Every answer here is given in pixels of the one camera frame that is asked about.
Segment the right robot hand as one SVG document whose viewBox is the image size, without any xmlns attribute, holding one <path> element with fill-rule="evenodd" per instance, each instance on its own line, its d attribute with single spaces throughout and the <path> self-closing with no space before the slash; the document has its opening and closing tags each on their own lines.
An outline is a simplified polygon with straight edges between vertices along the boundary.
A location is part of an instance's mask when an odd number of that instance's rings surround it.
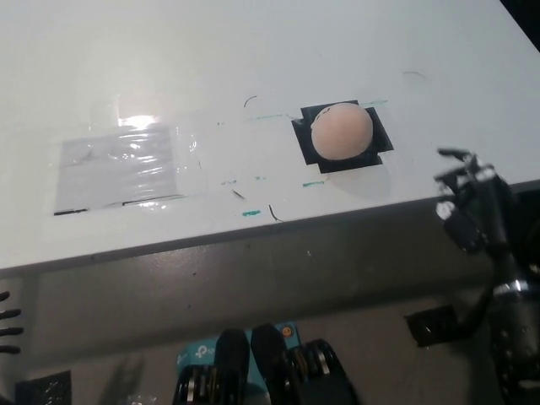
<svg viewBox="0 0 540 405">
<path fill-rule="evenodd" d="M 440 195 L 435 213 L 451 240 L 463 251 L 482 249 L 495 254 L 510 248 L 505 199 L 511 195 L 494 167 L 477 154 L 460 148 L 437 153 L 462 164 L 435 176 Z"/>
</svg>

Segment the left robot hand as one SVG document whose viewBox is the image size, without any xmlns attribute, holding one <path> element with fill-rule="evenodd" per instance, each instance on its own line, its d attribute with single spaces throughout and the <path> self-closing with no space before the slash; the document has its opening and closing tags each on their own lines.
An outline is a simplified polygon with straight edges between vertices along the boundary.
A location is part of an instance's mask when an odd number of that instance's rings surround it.
<svg viewBox="0 0 540 405">
<path fill-rule="evenodd" d="M 5 290 L 1 292 L 1 354 L 19 355 L 21 347 L 14 343 L 13 339 L 24 333 L 24 327 L 15 322 L 16 318 L 22 316 L 20 308 L 6 307 L 5 303 L 11 294 Z"/>
</svg>

